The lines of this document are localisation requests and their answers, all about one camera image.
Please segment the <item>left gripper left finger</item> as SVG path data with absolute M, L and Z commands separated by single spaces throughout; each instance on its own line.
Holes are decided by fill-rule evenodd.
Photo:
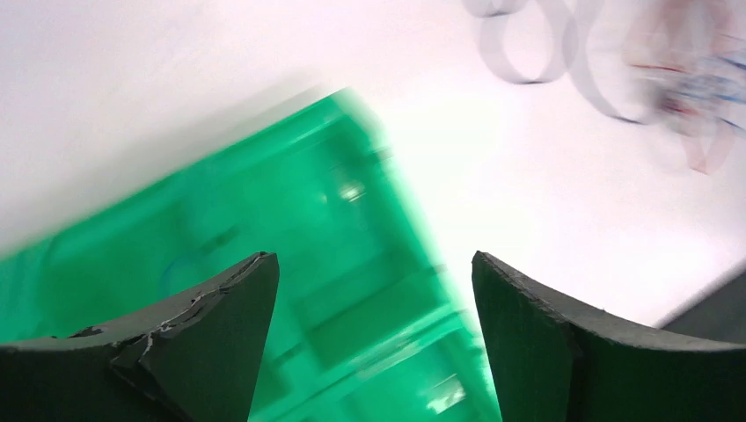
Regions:
M 279 281 L 259 252 L 66 338 L 1 346 L 4 421 L 245 421 Z

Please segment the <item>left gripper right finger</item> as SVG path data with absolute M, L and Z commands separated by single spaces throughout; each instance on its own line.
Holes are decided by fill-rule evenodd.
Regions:
M 505 421 L 742 421 L 743 345 L 637 324 L 472 258 L 472 288 Z

